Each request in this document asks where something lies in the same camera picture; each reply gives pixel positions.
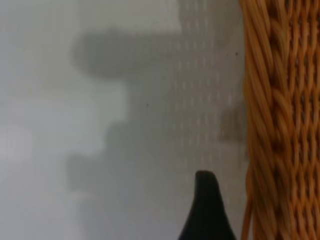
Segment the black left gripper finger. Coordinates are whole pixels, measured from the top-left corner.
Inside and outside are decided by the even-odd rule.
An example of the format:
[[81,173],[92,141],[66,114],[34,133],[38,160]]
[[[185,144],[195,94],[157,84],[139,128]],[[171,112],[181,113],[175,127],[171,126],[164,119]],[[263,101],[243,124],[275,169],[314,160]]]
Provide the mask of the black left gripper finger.
[[218,180],[207,170],[195,173],[194,198],[180,240],[235,240]]

